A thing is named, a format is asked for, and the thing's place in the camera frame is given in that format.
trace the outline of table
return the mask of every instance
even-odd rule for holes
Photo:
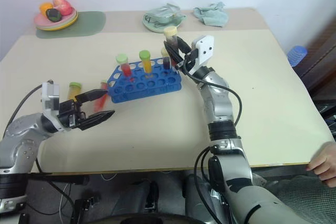
[[[253,9],[229,9],[224,28],[202,25],[189,12],[178,29],[188,43],[200,35],[215,37],[208,66],[228,81],[243,101],[237,133],[251,166],[302,164],[326,141],[333,140],[301,80],[262,17]],[[70,81],[82,91],[100,86],[124,52],[138,61],[140,50],[160,57],[164,36],[141,24],[142,12],[109,12],[102,32],[88,37],[38,39],[29,29],[0,62],[0,126],[33,87],[53,79],[64,101]],[[41,112],[40,93],[18,115]],[[234,115],[238,103],[230,95]],[[196,85],[182,76],[182,89],[113,104],[116,113],[86,131],[55,134],[40,147],[42,169],[54,173],[182,169],[193,167],[209,143],[203,101]],[[93,104],[83,105],[92,113]]]

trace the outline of test tube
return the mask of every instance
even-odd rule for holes
[[[167,43],[171,45],[176,50],[176,52],[178,52],[177,27],[168,26],[163,29],[163,34],[166,37]]]
[[[101,89],[107,89],[107,80],[102,80],[100,82],[100,88]],[[107,94],[103,95],[101,98],[97,99],[95,102],[94,102],[94,107],[95,107],[95,113],[99,112],[99,111],[102,111],[103,108],[104,108],[104,105],[105,105],[105,102],[106,102],[106,99],[107,99]]]
[[[162,55],[162,60],[163,60],[163,68],[170,69],[171,67],[170,66],[170,56],[164,47],[161,49],[161,55]]]
[[[124,76],[129,77],[132,75],[130,65],[128,64],[128,57],[126,54],[118,54],[116,56],[117,63],[120,65],[121,71]]]
[[[151,54],[147,50],[142,50],[139,52],[140,59],[143,64],[143,71],[145,73],[152,72],[152,65],[151,65]]]
[[[69,83],[68,100],[76,101],[75,96],[80,94],[81,88],[82,88],[82,84],[80,84],[78,82]]]

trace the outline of blue test tube rack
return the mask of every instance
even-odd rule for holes
[[[131,101],[181,89],[181,76],[173,69],[164,69],[162,58],[151,59],[152,73],[143,71],[142,62],[130,63],[132,76],[125,77],[117,66],[108,80],[112,102]]]

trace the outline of green cap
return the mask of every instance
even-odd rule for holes
[[[117,63],[119,64],[125,64],[128,63],[128,57],[126,54],[118,54],[116,56]]]
[[[82,84],[80,84],[79,82],[71,82],[69,83],[69,86],[78,86],[80,89],[82,88]]]
[[[141,60],[149,60],[151,58],[151,53],[148,50],[142,50],[139,52]]]

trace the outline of floor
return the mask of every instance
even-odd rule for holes
[[[296,175],[307,174],[305,166],[302,165],[276,167],[272,169],[259,168],[255,172],[268,180],[291,178]],[[170,173],[124,173],[118,174],[111,181],[104,181],[99,174],[90,175],[90,181],[86,186],[72,185],[70,197],[75,200],[82,198],[83,196],[88,197],[92,194],[99,195],[100,202],[85,212],[83,221],[86,223],[111,215],[113,207],[121,192],[123,192],[129,184],[148,179],[156,181],[159,185],[159,212],[183,215],[185,200],[182,196],[182,183],[183,179],[191,173],[191,170]],[[63,183],[57,183],[56,185],[61,189],[65,186]],[[56,212],[59,208],[60,193],[55,191],[46,182],[30,180],[27,187],[27,195],[28,203],[40,211],[51,213]],[[26,207],[23,212],[30,215],[30,223],[62,223],[58,214],[45,216],[34,212],[29,207]],[[67,216],[70,216],[71,214],[70,204],[66,204],[62,212],[64,213],[62,216],[63,223],[69,223],[69,218]]]

